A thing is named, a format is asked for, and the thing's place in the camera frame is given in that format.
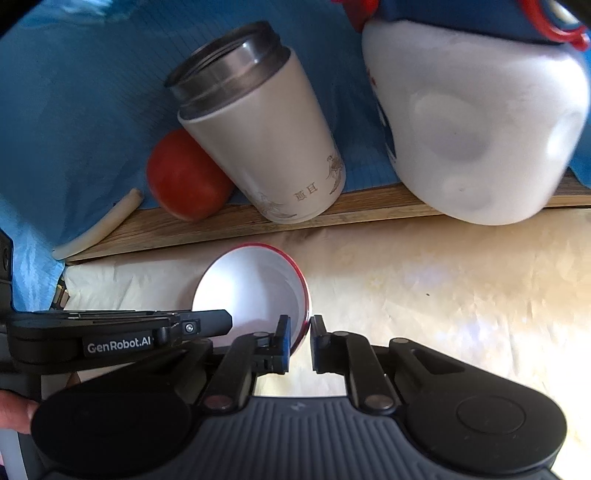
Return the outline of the person's left hand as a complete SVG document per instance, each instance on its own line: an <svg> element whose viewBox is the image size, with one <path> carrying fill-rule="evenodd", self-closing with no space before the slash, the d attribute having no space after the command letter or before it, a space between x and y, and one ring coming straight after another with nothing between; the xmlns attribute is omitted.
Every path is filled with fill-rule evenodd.
<svg viewBox="0 0 591 480"><path fill-rule="evenodd" d="M39 404L10 391L0 391L0 428L29 435Z"/></svg>

